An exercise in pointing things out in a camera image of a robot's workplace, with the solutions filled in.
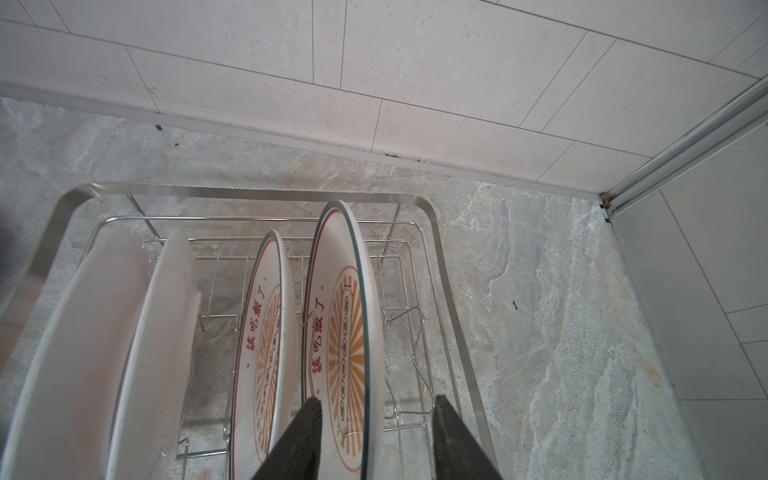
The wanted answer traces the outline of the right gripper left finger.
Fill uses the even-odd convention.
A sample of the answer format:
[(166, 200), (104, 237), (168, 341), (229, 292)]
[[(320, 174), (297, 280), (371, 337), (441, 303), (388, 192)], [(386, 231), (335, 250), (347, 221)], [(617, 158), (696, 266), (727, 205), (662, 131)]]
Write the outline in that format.
[(302, 404), (252, 479), (317, 480), (322, 431), (322, 403), (311, 397)]

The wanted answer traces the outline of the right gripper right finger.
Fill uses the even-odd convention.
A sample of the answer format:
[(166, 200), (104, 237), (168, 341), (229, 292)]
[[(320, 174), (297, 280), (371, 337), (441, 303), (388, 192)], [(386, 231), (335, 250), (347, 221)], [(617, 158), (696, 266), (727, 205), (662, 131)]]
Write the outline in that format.
[(435, 398), (432, 429), (437, 480), (502, 479), (444, 395)]

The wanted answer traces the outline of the sunburst plate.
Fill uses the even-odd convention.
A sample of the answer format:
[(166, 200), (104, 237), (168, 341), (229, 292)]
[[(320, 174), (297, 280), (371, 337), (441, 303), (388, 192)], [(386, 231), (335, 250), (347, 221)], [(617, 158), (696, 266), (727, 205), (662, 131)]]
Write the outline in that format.
[(150, 281), (140, 236), (113, 228), (86, 255), (33, 358), (4, 479), (102, 479), (124, 369)]
[(230, 474), (250, 479), (291, 423), (299, 390), (299, 326), (293, 275), (281, 235), (270, 230), (255, 260), (241, 322)]

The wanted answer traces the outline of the red rimmed plate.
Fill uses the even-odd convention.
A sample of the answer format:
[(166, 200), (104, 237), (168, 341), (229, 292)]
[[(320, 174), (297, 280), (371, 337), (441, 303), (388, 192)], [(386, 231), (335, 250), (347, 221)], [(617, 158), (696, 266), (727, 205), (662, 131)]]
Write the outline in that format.
[(162, 479), (177, 455), (201, 292), (187, 233), (167, 237), (129, 352), (108, 479)]
[(304, 292), (302, 397), (322, 409), (321, 479), (375, 479), (383, 448), (384, 320), (370, 254), (350, 206), (317, 222)]

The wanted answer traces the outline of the sunburst plate front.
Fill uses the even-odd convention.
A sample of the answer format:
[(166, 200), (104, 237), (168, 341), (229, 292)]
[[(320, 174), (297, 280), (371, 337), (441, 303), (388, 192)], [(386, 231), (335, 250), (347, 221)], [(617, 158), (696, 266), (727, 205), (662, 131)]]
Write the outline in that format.
[(102, 479), (124, 369), (150, 281), (140, 236), (113, 228), (86, 255), (33, 358), (4, 479)]

